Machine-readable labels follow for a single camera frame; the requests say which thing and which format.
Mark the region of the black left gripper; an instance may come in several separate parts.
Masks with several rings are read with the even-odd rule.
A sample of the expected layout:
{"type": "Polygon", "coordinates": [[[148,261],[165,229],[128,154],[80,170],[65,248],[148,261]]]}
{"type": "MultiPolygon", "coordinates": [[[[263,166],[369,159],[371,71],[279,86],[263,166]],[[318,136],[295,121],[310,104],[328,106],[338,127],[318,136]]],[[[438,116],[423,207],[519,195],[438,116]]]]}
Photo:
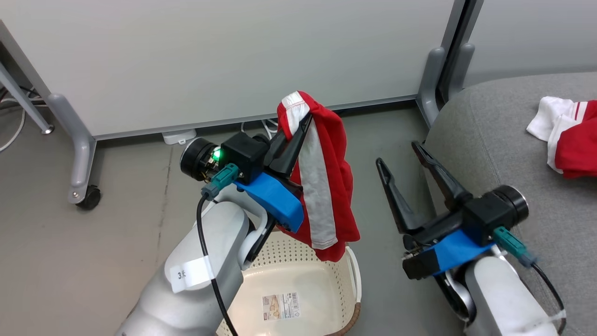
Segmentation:
{"type": "Polygon", "coordinates": [[[292,137],[281,132],[269,141],[263,136],[250,137],[238,132],[217,145],[199,137],[188,144],[180,158],[181,171],[197,181],[209,182],[228,164],[237,167],[237,181],[248,185],[262,172],[264,165],[281,178],[290,178],[311,125],[308,113],[292,137]]]}

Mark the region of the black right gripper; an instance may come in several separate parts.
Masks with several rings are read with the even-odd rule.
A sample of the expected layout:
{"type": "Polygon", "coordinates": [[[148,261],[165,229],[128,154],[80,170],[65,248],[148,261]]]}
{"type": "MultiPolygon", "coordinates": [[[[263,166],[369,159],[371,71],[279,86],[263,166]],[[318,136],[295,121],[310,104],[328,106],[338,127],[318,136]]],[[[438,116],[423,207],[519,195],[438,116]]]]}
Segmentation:
{"type": "Polygon", "coordinates": [[[394,175],[383,159],[377,158],[375,165],[398,231],[411,236],[414,242],[430,245],[462,231],[478,246],[486,246],[493,239],[494,230],[500,227],[511,230],[529,216],[525,197],[514,187],[501,185],[481,196],[473,196],[420,142],[414,141],[411,146],[445,198],[448,212],[443,215],[427,223],[420,221],[397,188],[394,175]]]}

